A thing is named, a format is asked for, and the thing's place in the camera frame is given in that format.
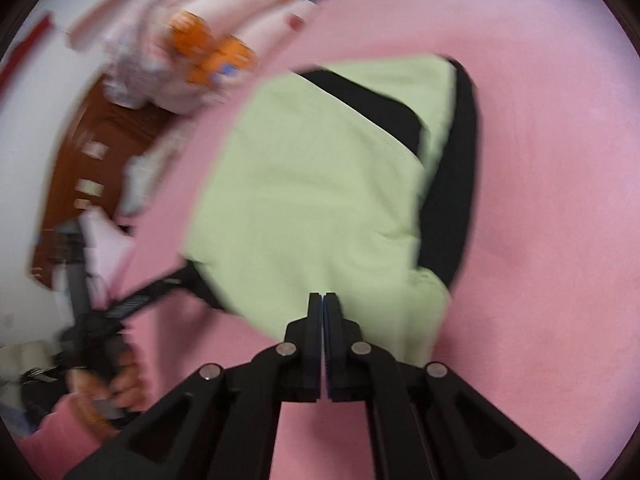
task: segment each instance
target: pink sleeve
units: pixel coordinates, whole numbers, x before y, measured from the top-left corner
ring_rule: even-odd
[[[100,442],[75,418],[63,397],[40,429],[17,442],[20,451],[42,480],[64,475],[100,447]]]

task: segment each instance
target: wooden cabinet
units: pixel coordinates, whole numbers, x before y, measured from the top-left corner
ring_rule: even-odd
[[[142,154],[172,114],[154,105],[130,110],[102,93],[102,78],[87,92],[63,136],[52,168],[40,236],[30,273],[51,287],[55,262],[53,228],[89,205],[112,217],[120,201],[124,165]]]

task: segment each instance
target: pink blanket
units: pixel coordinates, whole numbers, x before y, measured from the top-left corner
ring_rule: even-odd
[[[475,225],[436,356],[582,480],[640,420],[640,59],[601,0],[327,0],[263,71],[434,52],[478,86]],[[121,292],[178,263],[198,185],[250,93],[204,112],[141,219]],[[132,323],[152,398],[270,345],[176,294]],[[284,406],[271,478],[372,479],[360,405]]]

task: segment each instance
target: green towel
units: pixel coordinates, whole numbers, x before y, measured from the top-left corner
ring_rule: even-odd
[[[416,266],[417,212],[447,141],[455,69],[436,56],[326,68],[411,108],[419,157],[302,76],[268,80],[212,167],[186,255],[226,308],[275,339],[310,292],[336,292],[367,341],[424,365],[449,293]]]

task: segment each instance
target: red stripe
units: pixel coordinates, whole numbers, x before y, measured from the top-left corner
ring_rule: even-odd
[[[0,97],[4,92],[4,88],[8,85],[11,76],[16,72],[24,58],[31,49],[43,38],[44,34],[51,28],[51,13],[48,12],[38,24],[33,27],[29,35],[18,43],[9,54],[9,60],[0,72]]]

